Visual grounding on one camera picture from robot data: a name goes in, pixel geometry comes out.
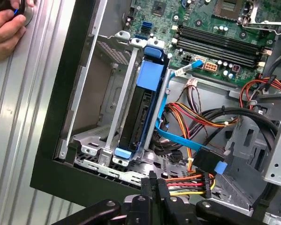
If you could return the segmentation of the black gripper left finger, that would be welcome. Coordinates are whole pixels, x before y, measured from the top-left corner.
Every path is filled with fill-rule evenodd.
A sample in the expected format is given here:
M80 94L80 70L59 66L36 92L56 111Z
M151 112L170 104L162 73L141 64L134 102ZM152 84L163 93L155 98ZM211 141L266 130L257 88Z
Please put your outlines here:
M141 193L126 196L123 203L105 199L57 222L55 225L150 225L152 224L152 185L141 180Z

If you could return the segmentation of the person's hand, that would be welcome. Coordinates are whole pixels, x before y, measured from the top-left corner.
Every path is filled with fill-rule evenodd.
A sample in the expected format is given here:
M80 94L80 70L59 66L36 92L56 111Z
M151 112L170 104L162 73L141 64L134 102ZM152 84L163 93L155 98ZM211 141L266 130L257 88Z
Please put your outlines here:
M26 17L24 15L15 16L14 10L19 9L25 3L28 7L34 7L32 0L11 0L13 9L0 11L0 62L8 58L14 51L17 43L24 35L26 28Z

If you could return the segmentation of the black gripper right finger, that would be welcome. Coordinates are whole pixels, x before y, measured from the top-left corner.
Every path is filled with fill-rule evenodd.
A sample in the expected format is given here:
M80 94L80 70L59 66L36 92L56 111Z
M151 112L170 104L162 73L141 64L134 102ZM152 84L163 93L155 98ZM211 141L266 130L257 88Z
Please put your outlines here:
M170 196L164 179L157 180L157 198L166 225L259 225L260 221L212 200L195 205Z

